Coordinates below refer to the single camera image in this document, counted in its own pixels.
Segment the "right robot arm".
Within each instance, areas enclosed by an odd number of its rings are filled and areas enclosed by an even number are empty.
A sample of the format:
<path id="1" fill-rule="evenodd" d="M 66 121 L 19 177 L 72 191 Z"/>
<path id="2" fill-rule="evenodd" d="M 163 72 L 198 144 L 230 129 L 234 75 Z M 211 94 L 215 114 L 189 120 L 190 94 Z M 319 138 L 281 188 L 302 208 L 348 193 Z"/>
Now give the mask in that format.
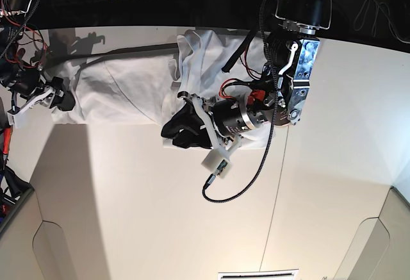
<path id="1" fill-rule="evenodd" d="M 72 93 L 61 78 L 46 79 L 42 67 L 48 45 L 30 20 L 41 0 L 1 0 L 1 86 L 11 93 L 11 113 L 21 97 L 47 108 L 71 111 L 75 105 Z"/>

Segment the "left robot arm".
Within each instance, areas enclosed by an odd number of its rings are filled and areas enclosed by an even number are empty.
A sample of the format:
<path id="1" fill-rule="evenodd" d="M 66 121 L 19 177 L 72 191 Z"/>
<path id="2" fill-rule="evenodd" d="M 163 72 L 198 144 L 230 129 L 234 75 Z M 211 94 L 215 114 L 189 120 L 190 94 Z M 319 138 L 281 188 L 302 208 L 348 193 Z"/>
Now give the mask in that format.
<path id="1" fill-rule="evenodd" d="M 262 149 L 276 127 L 296 124 L 310 88 L 332 0 L 262 0 L 243 40 L 214 31 L 178 38 L 177 105 L 161 129 L 182 149 Z"/>

